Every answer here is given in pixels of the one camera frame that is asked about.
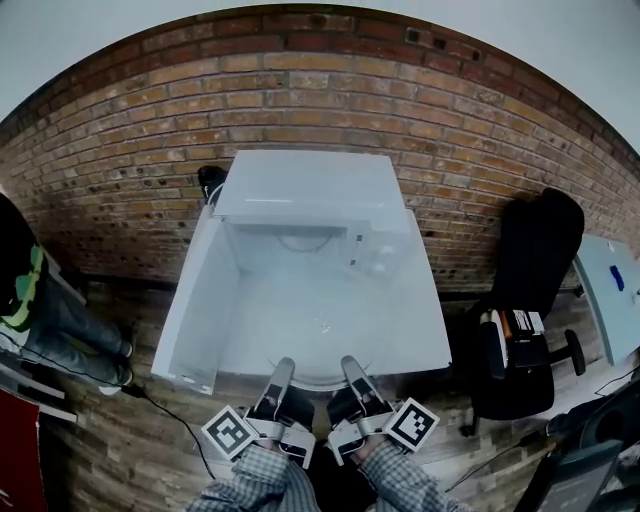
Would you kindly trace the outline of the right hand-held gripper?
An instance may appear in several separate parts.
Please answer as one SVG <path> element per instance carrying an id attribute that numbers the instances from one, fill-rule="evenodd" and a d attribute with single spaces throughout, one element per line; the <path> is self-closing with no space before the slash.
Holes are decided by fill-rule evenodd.
<path id="1" fill-rule="evenodd" d="M 327 437 L 338 466 L 361 449 L 374 435 L 385 435 L 404 453 L 417 452 L 439 424 L 440 418 L 413 398 L 399 409 L 381 401 L 373 382 L 357 360 L 341 359 L 344 376 L 351 388 L 340 390 L 327 405 L 331 431 Z"/>

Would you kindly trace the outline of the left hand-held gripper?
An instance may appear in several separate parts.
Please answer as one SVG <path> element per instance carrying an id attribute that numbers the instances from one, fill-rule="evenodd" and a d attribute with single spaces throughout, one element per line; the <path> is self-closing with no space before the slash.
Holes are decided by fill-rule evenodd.
<path id="1" fill-rule="evenodd" d="M 312 433 L 314 408 L 308 401 L 294 409 L 295 393 L 289 387 L 295 362 L 283 357 L 276 365 L 258 403 L 240 416 L 225 406 L 202 428 L 205 438 L 227 460 L 236 459 L 250 444 L 271 441 L 303 469 L 311 464 L 316 438 Z"/>

